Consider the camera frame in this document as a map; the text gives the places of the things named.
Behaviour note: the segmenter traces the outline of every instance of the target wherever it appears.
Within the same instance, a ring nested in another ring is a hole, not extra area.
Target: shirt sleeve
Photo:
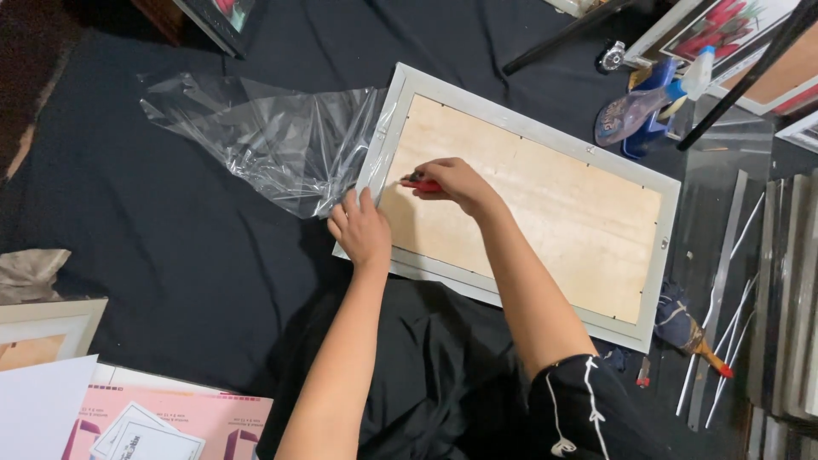
[[[599,357],[577,355],[543,369],[532,382],[528,408],[538,452],[558,458],[670,458]]]

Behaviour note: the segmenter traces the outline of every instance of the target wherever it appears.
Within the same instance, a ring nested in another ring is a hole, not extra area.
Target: left hand
[[[389,271],[392,259],[392,232],[386,218],[375,208],[369,187],[361,192],[358,207],[355,190],[350,190],[340,205],[332,208],[327,220],[332,236],[344,248],[355,268],[376,266]]]

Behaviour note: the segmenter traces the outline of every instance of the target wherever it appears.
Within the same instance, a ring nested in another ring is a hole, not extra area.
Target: clear plastic wrap
[[[198,142],[235,176],[302,219],[354,187],[385,89],[302,94],[237,77],[142,76],[148,119]]]

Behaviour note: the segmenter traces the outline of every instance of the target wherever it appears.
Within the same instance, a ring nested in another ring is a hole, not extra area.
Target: plastic bottle
[[[705,47],[681,80],[649,91],[631,91],[600,111],[594,126],[597,145],[609,146],[632,135],[648,116],[681,97],[698,100],[710,84],[716,50]]]

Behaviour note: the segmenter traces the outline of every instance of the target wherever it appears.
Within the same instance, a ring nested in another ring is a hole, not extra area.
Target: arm
[[[392,242],[369,188],[361,194],[360,208],[355,191],[350,191],[332,210],[327,225],[354,263],[353,280],[310,367],[276,460],[357,456]]]
[[[415,190],[415,196],[455,201],[479,225],[506,321],[529,377],[569,356],[596,354],[582,321],[497,192],[459,158],[431,161],[417,170],[443,191]]]

